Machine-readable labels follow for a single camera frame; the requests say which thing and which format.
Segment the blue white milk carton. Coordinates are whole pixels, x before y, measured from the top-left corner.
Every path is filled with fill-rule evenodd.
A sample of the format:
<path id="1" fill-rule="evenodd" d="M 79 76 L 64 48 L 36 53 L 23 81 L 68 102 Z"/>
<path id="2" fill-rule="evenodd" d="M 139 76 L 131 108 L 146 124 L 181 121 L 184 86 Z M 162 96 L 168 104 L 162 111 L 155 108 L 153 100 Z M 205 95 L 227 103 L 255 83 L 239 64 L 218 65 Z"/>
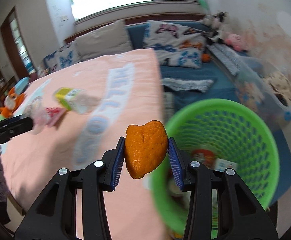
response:
<path id="1" fill-rule="evenodd" d="M 213 164 L 215 171 L 224 172 L 227 168 L 237 170 L 237 163 L 225 159 L 217 158 Z"/>

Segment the butterfly pillow left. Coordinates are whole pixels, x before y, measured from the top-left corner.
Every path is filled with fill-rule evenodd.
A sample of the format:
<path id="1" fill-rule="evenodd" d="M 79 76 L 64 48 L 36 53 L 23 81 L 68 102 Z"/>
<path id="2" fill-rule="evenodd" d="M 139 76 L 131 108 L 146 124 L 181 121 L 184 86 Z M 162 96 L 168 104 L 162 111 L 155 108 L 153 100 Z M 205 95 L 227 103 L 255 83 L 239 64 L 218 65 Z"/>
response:
<path id="1" fill-rule="evenodd" d="M 81 62 L 81 54 L 75 41 L 67 43 L 43 58 L 43 63 L 49 74 L 79 62 Z"/>

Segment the blue sofa mattress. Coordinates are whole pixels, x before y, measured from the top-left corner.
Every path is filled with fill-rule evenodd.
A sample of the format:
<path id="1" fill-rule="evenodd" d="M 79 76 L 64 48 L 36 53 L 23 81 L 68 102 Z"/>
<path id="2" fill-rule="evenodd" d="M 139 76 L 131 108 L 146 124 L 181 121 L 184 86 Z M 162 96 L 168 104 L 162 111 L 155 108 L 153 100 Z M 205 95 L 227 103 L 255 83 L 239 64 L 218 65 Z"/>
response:
<path id="1" fill-rule="evenodd" d="M 164 79 L 193 84 L 180 91 L 164 87 L 172 96 L 165 109 L 166 131 L 178 148 L 192 155 L 209 150 L 216 158 L 235 162 L 261 205 L 273 205 L 291 186 L 291 152 L 283 132 L 274 132 L 269 141 L 262 123 L 249 122 L 244 109 L 235 114 L 220 108 L 201 112 L 204 100 L 238 101 L 234 84 L 214 62 L 199 69 L 164 65 L 160 72 Z"/>

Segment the orange peel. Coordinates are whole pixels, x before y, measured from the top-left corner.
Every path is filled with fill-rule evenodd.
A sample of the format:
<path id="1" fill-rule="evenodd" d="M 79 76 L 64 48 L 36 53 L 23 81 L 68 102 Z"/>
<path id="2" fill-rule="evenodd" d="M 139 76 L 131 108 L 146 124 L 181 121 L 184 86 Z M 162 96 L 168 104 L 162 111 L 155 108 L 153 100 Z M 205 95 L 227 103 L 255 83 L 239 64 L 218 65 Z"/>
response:
<path id="1" fill-rule="evenodd" d="M 124 157 L 133 179 L 141 179 L 154 171 L 165 159 L 168 136 L 162 122 L 153 120 L 126 129 Z"/>

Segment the grey patterned folded cloth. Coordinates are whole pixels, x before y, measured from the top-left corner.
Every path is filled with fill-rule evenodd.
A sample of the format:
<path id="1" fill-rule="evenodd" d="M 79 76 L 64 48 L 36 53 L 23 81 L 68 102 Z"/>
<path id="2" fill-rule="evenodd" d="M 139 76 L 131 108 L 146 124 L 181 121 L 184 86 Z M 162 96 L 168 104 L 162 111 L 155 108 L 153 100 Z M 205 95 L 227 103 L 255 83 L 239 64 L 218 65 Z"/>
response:
<path id="1" fill-rule="evenodd" d="M 207 49 L 214 55 L 232 76 L 237 76 L 244 65 L 240 55 L 227 45 L 214 43 L 207 45 Z"/>

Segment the butterfly pillow right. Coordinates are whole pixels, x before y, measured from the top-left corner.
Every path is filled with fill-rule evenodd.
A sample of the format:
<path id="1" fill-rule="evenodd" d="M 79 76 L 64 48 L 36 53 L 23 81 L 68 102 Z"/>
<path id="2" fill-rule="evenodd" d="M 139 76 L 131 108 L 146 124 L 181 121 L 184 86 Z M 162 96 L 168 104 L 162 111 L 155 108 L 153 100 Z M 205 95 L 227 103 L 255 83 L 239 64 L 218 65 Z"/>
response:
<path id="1" fill-rule="evenodd" d="M 148 20 L 143 45 L 152 48 L 161 66 L 201 68 L 207 32 L 176 23 Z"/>

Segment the orange fox plush toy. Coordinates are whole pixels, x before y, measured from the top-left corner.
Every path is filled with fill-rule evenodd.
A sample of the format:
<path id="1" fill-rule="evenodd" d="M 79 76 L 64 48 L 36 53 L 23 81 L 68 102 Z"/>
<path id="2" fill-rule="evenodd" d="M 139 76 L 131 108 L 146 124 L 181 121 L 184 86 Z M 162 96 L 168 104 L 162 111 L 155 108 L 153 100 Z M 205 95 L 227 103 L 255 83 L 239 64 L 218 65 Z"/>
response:
<path id="1" fill-rule="evenodd" d="M 24 93 L 17 94 L 13 87 L 5 97 L 4 106 L 0 107 L 0 121 L 13 117 L 14 112 L 23 103 L 26 95 Z"/>

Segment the small orange ball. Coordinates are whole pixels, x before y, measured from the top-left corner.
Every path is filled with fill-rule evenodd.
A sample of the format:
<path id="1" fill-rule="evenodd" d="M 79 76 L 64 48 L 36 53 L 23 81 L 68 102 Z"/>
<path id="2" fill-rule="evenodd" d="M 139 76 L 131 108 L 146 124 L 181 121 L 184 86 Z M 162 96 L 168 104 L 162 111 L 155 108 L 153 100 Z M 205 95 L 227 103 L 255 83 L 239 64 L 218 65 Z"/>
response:
<path id="1" fill-rule="evenodd" d="M 209 54 L 207 54 L 207 53 L 203 53 L 201 55 L 201 61 L 203 63 L 209 63 L 211 61 L 211 56 Z"/>

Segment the beige plain cushion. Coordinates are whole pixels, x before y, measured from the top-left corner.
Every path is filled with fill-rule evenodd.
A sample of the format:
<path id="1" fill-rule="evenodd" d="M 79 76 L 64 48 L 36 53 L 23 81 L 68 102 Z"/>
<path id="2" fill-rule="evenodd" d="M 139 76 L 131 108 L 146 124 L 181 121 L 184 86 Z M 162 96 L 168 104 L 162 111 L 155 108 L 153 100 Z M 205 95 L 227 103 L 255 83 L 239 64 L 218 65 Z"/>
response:
<path id="1" fill-rule="evenodd" d="M 86 61 L 104 55 L 133 50 L 125 20 L 117 20 L 75 39 L 81 58 Z"/>

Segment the pink snack wrapper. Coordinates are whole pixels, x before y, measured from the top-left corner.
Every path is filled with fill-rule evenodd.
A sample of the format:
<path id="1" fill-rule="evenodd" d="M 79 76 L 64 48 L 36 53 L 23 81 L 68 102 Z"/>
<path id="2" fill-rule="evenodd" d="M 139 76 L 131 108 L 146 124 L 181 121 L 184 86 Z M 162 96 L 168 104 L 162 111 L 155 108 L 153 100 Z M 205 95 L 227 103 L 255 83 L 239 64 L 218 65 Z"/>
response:
<path id="1" fill-rule="evenodd" d="M 66 112 L 67 110 L 62 107 L 45 107 L 39 109 L 33 114 L 34 125 L 39 127 L 52 127 Z"/>

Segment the cow plush toy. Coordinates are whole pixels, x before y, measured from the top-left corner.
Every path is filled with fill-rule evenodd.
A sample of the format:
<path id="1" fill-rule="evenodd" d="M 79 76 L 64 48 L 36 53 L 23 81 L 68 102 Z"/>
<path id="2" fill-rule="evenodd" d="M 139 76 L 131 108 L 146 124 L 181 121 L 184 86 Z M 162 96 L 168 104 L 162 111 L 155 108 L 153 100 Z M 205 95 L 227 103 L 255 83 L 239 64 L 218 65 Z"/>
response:
<path id="1" fill-rule="evenodd" d="M 218 11 L 213 15 L 206 15 L 199 22 L 210 28 L 206 36 L 207 44 L 224 43 L 229 35 L 229 14 Z"/>

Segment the yellow label clear bottle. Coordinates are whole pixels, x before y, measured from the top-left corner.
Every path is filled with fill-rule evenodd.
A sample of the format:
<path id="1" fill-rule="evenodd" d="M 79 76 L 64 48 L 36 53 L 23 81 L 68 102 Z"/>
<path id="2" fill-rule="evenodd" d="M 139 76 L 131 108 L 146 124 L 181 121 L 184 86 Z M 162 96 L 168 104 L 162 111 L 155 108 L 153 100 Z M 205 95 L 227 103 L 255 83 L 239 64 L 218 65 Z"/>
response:
<path id="1" fill-rule="evenodd" d="M 101 98 L 92 95 L 89 91 L 77 88 L 61 87 L 53 94 L 62 107 L 78 114 L 87 114 L 92 112 L 101 102 Z"/>

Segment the peach hello blanket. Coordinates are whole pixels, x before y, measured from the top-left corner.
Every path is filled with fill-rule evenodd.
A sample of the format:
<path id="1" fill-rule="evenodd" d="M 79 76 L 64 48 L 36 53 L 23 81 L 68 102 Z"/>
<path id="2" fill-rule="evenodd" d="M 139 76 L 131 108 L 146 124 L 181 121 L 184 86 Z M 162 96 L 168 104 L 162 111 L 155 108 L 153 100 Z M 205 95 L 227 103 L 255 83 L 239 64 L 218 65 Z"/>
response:
<path id="1" fill-rule="evenodd" d="M 9 192 L 28 214 L 15 232 L 16 239 L 61 239 L 48 232 L 47 219 L 30 222 L 30 207 L 61 168 L 81 170 L 116 147 L 129 125 L 163 123 L 159 63 L 153 49 L 137 49 L 84 61 L 42 77 L 26 91 L 16 111 L 21 115 L 35 99 L 43 107 L 59 107 L 61 88 L 82 90 L 92 97 L 92 110 L 68 111 L 56 125 L 31 131 L 2 145 L 1 160 Z M 132 179 L 123 164 L 116 189 L 104 193 L 112 239 L 164 239 L 166 229 L 154 207 L 144 179 Z"/>

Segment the clear plastic storage bin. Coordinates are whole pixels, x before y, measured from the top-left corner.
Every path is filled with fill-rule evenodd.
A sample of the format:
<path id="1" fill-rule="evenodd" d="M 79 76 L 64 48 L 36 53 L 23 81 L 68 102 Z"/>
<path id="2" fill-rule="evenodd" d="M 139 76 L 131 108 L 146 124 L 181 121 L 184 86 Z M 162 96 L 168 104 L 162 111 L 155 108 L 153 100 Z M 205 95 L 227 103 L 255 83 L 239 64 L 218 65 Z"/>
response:
<path id="1" fill-rule="evenodd" d="M 262 59 L 247 56 L 241 58 L 244 65 L 235 78 L 240 103 L 263 119 L 273 132 L 285 127 L 291 121 L 291 106 L 282 105 L 263 78 L 275 71 L 288 77 L 287 71 Z"/>

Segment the red snack cup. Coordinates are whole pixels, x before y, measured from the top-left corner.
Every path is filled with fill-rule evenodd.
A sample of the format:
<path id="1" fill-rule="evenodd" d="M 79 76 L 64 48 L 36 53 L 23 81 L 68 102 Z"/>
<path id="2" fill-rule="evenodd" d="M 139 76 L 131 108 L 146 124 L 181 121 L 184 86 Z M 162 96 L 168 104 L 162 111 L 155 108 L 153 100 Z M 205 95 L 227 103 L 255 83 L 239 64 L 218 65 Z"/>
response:
<path id="1" fill-rule="evenodd" d="M 215 162 L 215 155 L 212 151 L 207 149 L 197 149 L 191 152 L 191 157 L 200 163 L 203 163 L 208 168 L 213 168 Z"/>

